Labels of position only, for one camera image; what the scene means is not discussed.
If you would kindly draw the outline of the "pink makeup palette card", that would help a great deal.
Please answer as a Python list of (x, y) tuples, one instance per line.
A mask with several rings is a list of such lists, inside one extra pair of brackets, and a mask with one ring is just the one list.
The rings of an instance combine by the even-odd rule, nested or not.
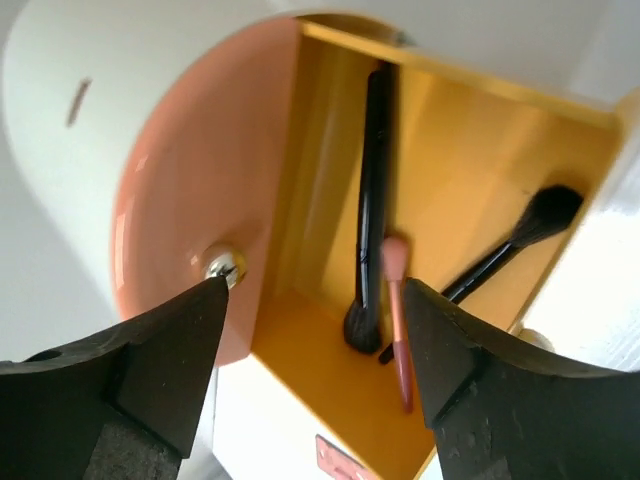
[(324, 437), (315, 436), (318, 467), (333, 479), (367, 480), (368, 470)]

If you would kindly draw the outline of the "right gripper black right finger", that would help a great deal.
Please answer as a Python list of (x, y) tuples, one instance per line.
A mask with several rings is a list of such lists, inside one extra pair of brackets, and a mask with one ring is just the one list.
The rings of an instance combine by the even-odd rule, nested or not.
[(572, 360), (403, 290), (426, 426), (446, 479), (635, 479), (639, 376)]

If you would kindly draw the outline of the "orange drawer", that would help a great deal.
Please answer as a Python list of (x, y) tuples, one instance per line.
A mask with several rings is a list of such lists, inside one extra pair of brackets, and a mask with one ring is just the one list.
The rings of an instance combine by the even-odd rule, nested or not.
[(226, 249), (230, 292), (216, 362), (250, 350), (271, 240), (301, 33), (275, 17), (224, 39), (171, 86), (137, 138), (115, 201), (113, 291), (131, 318), (200, 282)]

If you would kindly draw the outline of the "pink makeup brush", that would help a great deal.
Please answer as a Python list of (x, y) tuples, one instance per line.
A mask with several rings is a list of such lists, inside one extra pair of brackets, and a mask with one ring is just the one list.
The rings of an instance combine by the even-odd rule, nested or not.
[(413, 411), (413, 383), (402, 300), (402, 286), (409, 260), (408, 243), (399, 236), (388, 236), (382, 244), (382, 260), (389, 292), (393, 332), (392, 350), (396, 373), (403, 409), (406, 413), (411, 413)]

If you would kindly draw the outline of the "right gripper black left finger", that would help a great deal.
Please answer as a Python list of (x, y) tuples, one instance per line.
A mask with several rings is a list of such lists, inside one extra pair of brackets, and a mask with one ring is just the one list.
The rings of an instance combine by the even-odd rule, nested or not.
[(5, 479), (174, 479), (192, 452), (228, 304), (210, 278), (166, 303), (1, 365)]

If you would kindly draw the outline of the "black angled makeup brush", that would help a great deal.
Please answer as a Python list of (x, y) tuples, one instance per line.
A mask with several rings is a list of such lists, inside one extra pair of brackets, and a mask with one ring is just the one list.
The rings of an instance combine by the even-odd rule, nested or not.
[(355, 259), (355, 297), (343, 322), (345, 342), (371, 355), (382, 344), (379, 328), (386, 205), (392, 160), (396, 75), (381, 61), (367, 79)]

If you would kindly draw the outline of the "black fan makeup brush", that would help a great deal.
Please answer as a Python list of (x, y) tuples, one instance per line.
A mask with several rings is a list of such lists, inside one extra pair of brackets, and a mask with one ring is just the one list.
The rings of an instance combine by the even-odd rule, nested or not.
[(525, 248), (565, 231), (582, 206), (584, 197), (565, 185), (552, 185), (529, 200), (509, 236), (459, 274), (441, 292), (460, 304)]

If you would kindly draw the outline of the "cream round drawer organizer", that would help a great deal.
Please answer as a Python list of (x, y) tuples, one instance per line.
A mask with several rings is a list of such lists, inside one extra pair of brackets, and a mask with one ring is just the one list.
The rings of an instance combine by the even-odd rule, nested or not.
[[(575, 92), (639, 54), (609, 1), (30, 1), (2, 63), (5, 131), (27, 185), (102, 293), (107, 229), (135, 135), (161, 96), (208, 47), (239, 29), (296, 13), (387, 21), (414, 53), (494, 80)], [(639, 237), (639, 97), (614, 114), (623, 148), (525, 325), (560, 353), (600, 362), (639, 344), (639, 291), (623, 260)]]

